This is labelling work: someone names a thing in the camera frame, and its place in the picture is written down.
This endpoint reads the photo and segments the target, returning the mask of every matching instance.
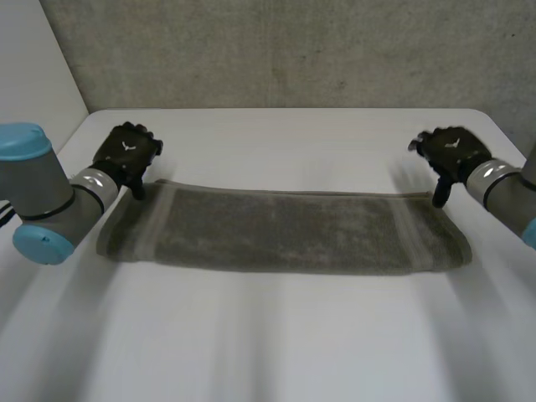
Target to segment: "gray towel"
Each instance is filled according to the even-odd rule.
[[[221,271],[403,275],[471,261],[428,193],[286,193],[159,180],[116,206],[97,252]]]

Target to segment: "robotic hand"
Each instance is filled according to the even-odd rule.
[[[121,186],[135,199],[144,197],[143,173],[161,153],[162,141],[144,126],[126,122],[113,128],[93,164],[69,181],[41,127],[0,125],[0,199],[14,211],[4,218],[17,213],[23,221],[13,244],[34,262],[60,264],[112,205]]]
[[[536,249],[536,147],[523,170],[492,157],[487,147],[463,127],[422,132],[408,146],[439,174],[432,203],[442,208],[454,183]]]
[[[408,149],[417,151],[439,174],[432,199],[437,208],[445,205],[451,195],[452,184],[466,184],[478,165],[492,159],[486,146],[463,127],[436,128],[432,133],[424,131],[410,143]]]

